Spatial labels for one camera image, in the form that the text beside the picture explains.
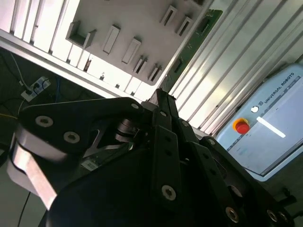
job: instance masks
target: red emergency stop button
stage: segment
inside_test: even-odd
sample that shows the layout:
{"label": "red emergency stop button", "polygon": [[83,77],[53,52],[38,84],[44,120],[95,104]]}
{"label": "red emergency stop button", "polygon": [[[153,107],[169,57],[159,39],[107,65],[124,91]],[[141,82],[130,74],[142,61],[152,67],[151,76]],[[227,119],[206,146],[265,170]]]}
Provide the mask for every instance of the red emergency stop button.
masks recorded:
{"label": "red emergency stop button", "polygon": [[233,122],[232,128],[239,134],[246,134],[250,130],[250,125],[245,118],[239,118]]}
{"label": "red emergency stop button", "polygon": [[250,130],[250,126],[246,122],[238,122],[236,124],[236,131],[240,134],[246,134]]}

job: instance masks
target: bolt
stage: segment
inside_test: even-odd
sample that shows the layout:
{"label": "bolt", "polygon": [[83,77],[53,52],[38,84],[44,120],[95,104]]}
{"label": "bolt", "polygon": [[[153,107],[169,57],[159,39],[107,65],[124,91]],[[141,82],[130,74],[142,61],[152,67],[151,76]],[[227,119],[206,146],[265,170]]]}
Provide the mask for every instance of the bolt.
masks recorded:
{"label": "bolt", "polygon": [[234,223],[239,222],[239,216],[233,208],[227,207],[225,209],[225,212],[226,212],[227,216],[229,217],[229,219],[232,220]]}
{"label": "bolt", "polygon": [[185,126],[185,127],[188,127],[189,124],[186,122],[186,121],[182,121],[182,124]]}
{"label": "bolt", "polygon": [[163,111],[160,111],[160,114],[162,114],[164,117],[167,116],[167,114],[165,112],[163,112]]}
{"label": "bolt", "polygon": [[132,107],[135,108],[135,109],[139,109],[139,106],[135,103],[132,103]]}
{"label": "bolt", "polygon": [[35,119],[37,125],[47,128],[53,125],[53,120],[48,116],[38,116]]}
{"label": "bolt", "polygon": [[67,131],[63,138],[68,143],[78,143],[80,141],[80,136],[73,131]]}
{"label": "bolt", "polygon": [[271,210],[267,210],[267,214],[270,217],[270,219],[272,219],[274,222],[278,222],[276,215]]}
{"label": "bolt", "polygon": [[211,145],[215,145],[216,144],[212,139],[208,139],[208,142],[210,142]]}
{"label": "bolt", "polygon": [[177,196],[175,190],[169,185],[162,186],[162,194],[167,200],[170,201],[174,201]]}

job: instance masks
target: power strip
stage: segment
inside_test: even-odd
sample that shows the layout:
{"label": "power strip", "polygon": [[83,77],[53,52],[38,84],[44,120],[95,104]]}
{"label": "power strip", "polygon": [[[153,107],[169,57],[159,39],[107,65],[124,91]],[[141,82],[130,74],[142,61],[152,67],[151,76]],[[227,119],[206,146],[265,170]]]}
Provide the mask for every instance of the power strip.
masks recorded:
{"label": "power strip", "polygon": [[38,94],[40,94],[42,91],[44,91],[48,86],[50,86],[51,82],[46,77],[40,77],[35,83],[33,83],[29,90],[31,91],[31,94],[28,94],[27,91],[22,92],[21,96],[25,98],[28,102],[32,101],[35,97],[37,97]]}

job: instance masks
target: blue cable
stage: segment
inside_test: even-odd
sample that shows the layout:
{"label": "blue cable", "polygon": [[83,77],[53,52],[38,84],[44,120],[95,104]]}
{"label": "blue cable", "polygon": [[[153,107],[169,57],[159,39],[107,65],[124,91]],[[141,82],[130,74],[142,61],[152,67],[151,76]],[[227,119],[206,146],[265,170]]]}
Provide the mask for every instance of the blue cable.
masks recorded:
{"label": "blue cable", "polygon": [[57,103],[59,101],[59,95],[60,95],[60,78],[57,77],[57,93],[56,93],[55,103]]}

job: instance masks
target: green circuit board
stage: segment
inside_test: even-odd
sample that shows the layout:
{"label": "green circuit board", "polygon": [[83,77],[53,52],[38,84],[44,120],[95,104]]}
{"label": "green circuit board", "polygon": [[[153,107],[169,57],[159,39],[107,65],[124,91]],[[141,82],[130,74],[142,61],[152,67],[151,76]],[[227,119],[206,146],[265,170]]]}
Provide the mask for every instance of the green circuit board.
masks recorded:
{"label": "green circuit board", "polygon": [[207,12],[206,16],[203,18],[200,25],[193,33],[177,60],[169,70],[167,77],[165,77],[165,79],[162,81],[160,88],[166,92],[169,92],[173,88],[203,41],[213,29],[215,23],[218,21],[222,13],[223,12],[221,10],[216,9],[210,9]]}

